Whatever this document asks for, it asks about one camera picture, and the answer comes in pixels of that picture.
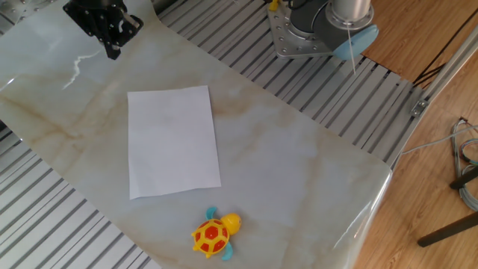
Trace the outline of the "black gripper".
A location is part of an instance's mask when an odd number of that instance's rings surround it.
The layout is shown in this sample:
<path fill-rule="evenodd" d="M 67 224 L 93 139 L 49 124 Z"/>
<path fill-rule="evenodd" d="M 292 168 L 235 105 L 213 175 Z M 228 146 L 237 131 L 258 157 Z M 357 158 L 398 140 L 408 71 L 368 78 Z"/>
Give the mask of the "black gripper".
<path fill-rule="evenodd" d="M 144 26 L 143 20 L 129 15 L 122 0 L 71 0 L 63 11 L 89 36 L 103 36 L 107 56 L 116 60 L 120 56 L 118 38 L 133 37 Z M 118 33 L 107 34 L 119 29 Z"/>

